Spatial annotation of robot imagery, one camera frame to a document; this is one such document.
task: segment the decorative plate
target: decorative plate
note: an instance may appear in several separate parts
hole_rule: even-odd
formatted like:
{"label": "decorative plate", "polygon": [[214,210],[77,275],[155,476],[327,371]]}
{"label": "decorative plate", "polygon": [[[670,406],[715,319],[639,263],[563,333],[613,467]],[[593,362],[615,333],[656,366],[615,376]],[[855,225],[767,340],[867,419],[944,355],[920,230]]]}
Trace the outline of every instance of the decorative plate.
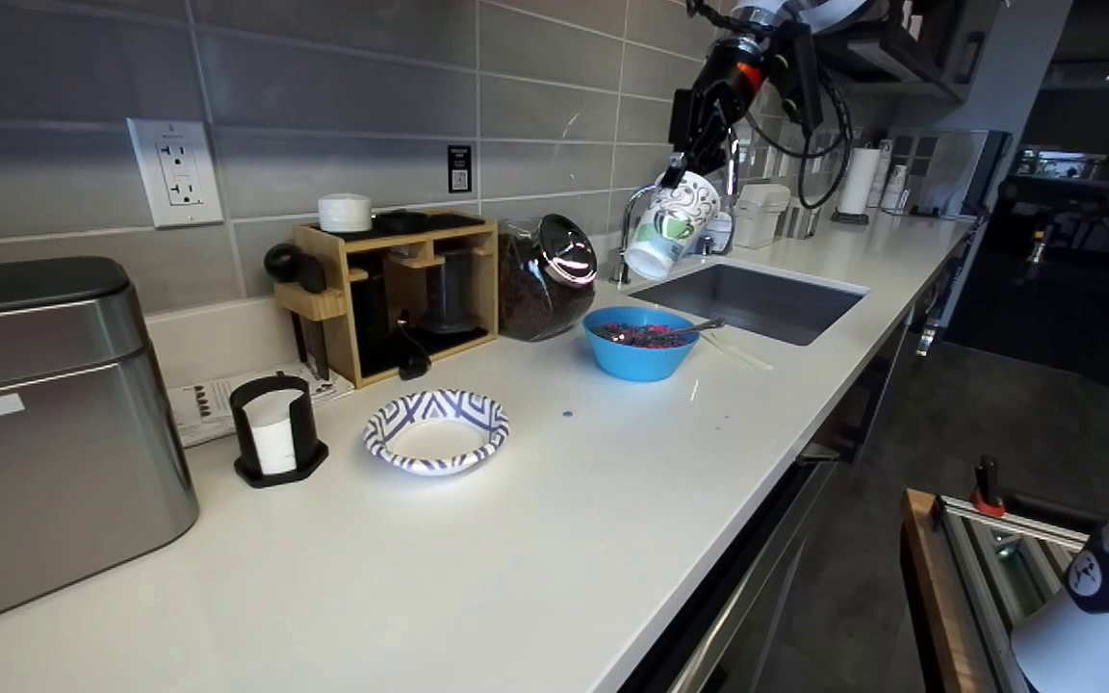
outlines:
{"label": "decorative plate", "polygon": [[498,401],[464,388],[425,388],[378,407],[364,452],[421,476],[449,476],[491,460],[509,441]]}

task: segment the electrical outlet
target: electrical outlet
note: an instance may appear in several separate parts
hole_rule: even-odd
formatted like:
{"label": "electrical outlet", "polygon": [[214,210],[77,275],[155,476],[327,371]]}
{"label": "electrical outlet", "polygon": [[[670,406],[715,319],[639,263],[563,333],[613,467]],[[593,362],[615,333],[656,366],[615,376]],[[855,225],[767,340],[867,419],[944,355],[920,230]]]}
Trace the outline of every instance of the electrical outlet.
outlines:
{"label": "electrical outlet", "polygon": [[204,125],[127,120],[127,131],[155,226],[224,220]]}

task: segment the wall tile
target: wall tile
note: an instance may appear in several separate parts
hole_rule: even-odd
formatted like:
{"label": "wall tile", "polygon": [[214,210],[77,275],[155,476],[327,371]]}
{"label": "wall tile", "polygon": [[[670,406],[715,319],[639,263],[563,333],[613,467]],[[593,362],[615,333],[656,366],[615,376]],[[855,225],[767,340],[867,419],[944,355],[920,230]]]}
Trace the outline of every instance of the wall tile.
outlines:
{"label": "wall tile", "polygon": [[482,192],[485,197],[603,190],[607,168],[613,168],[613,145],[482,144]]}
{"label": "wall tile", "polygon": [[317,40],[348,49],[473,67],[473,0],[197,0],[197,22]]}
{"label": "wall tile", "polygon": [[482,70],[615,90],[621,44],[485,3]]}
{"label": "wall tile", "polygon": [[123,127],[0,127],[0,238],[146,225]]}
{"label": "wall tile", "polygon": [[0,0],[6,9],[24,12],[56,12],[56,14],[77,14],[77,12],[127,12],[127,14],[146,14],[146,18],[174,18],[183,22],[183,0]]}
{"label": "wall tile", "polygon": [[236,235],[236,257],[244,269],[244,289],[245,295],[274,295],[274,280],[263,269],[263,257],[278,247],[294,238],[294,226],[308,225],[305,215],[294,220],[245,220],[245,225],[232,225]]}
{"label": "wall tile", "polygon": [[0,9],[0,120],[204,120],[188,36]]}
{"label": "wall tile", "polygon": [[565,215],[586,235],[599,235],[613,226],[613,197],[580,192],[580,197],[488,199],[482,206],[482,215],[498,220],[499,230],[512,230],[512,235],[534,230],[541,215]]}
{"label": "wall tile", "polygon": [[621,144],[670,144],[670,104],[624,97]]}
{"label": "wall tile", "polygon": [[280,135],[214,127],[218,192],[244,215],[317,215],[327,192],[364,192],[375,206],[445,197],[445,144]]}
{"label": "wall tile", "polygon": [[199,36],[214,125],[473,135],[473,73]]}
{"label": "wall tile", "polygon": [[237,275],[224,226],[0,242],[0,263],[72,254],[114,257],[131,276],[142,312],[174,312],[237,295]]}
{"label": "wall tile", "polygon": [[647,48],[624,48],[624,90],[635,97],[674,102],[674,90],[690,90],[703,58],[679,58]]}
{"label": "wall tile", "polygon": [[670,0],[627,0],[627,40],[703,58],[715,29]]}
{"label": "wall tile", "polygon": [[580,22],[580,29],[598,29],[607,36],[624,36],[624,9],[627,0],[499,0],[506,9],[522,9],[534,14],[552,14],[552,18],[565,18],[565,22]]}
{"label": "wall tile", "polygon": [[666,161],[670,145],[621,145],[613,190],[644,190],[666,168]]}
{"label": "wall tile", "polygon": [[482,77],[485,140],[613,140],[621,102],[607,93]]}

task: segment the paper towel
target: paper towel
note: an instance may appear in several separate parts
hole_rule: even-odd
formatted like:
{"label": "paper towel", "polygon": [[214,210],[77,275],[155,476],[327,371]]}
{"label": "paper towel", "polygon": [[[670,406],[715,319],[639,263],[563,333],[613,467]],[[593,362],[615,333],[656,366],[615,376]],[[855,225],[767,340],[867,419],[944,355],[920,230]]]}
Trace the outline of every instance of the paper towel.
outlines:
{"label": "paper towel", "polygon": [[295,388],[278,388],[253,398],[244,412],[250,425],[253,456],[263,476],[294,473],[295,456],[294,456],[294,425],[290,425],[290,406],[299,401]]}
{"label": "paper towel", "polygon": [[874,145],[855,145],[852,165],[848,165],[848,181],[839,192],[839,215],[867,215],[867,197],[871,197],[871,181],[876,168],[876,156]]}

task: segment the white cup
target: white cup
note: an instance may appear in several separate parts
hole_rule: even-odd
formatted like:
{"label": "white cup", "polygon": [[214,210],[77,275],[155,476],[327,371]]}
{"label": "white cup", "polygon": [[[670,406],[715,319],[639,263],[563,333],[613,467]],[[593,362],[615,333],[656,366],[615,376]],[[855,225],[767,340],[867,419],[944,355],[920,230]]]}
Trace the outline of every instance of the white cup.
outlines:
{"label": "white cup", "polygon": [[294,473],[295,452],[294,452],[294,419],[290,406],[299,401],[295,388],[274,388],[245,406],[250,441],[259,456],[263,476]]}
{"label": "white cup", "polygon": [[358,192],[319,197],[319,226],[343,235],[368,230],[368,197]]}
{"label": "white cup", "polygon": [[721,192],[702,174],[683,174],[679,190],[656,190],[633,226],[624,263],[644,280],[670,276],[674,263],[695,247],[721,213]]}

